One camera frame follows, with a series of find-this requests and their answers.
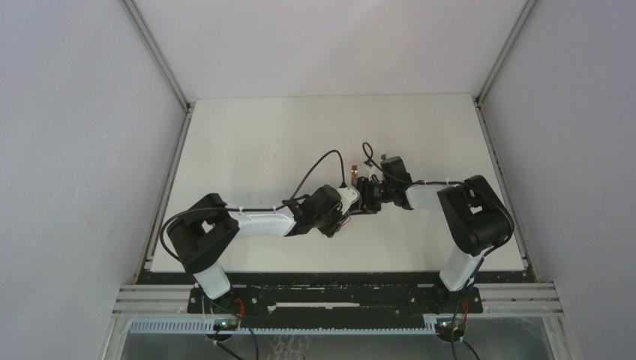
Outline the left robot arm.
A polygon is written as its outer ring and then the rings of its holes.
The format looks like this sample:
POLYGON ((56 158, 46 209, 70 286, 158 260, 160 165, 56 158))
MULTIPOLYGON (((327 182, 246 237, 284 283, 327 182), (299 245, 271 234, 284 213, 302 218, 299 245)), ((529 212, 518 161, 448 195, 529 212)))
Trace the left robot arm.
POLYGON ((360 193, 350 186, 324 185, 310 196, 288 199, 269 208, 236 207, 210 193, 164 225, 161 241, 205 293, 205 303, 218 313, 235 301, 231 283, 219 262, 234 239, 254 236, 301 236, 313 229, 332 237, 348 218, 360 193))

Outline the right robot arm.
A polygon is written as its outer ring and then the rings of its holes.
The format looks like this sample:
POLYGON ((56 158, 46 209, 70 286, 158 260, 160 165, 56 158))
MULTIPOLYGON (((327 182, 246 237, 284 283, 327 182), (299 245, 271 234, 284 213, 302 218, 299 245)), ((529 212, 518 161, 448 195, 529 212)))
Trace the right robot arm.
POLYGON ((368 159, 365 164, 367 175, 360 175, 356 166, 351 170, 352 185, 359 193, 352 214, 376 214, 388 203, 444 214, 454 248, 439 272, 442 286, 433 291, 433 301, 441 311, 454 311, 485 257, 511 240, 515 223, 509 211, 482 175, 463 181, 416 181, 398 156, 381 163, 368 159))

